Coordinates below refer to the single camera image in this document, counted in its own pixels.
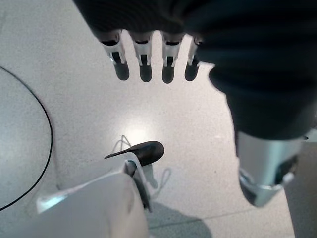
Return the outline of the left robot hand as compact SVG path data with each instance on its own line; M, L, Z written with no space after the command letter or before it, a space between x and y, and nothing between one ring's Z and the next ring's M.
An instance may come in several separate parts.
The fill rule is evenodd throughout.
M295 175L317 112L314 0L77 0L100 42L160 30L201 40L211 83L227 99L250 204L265 206Z

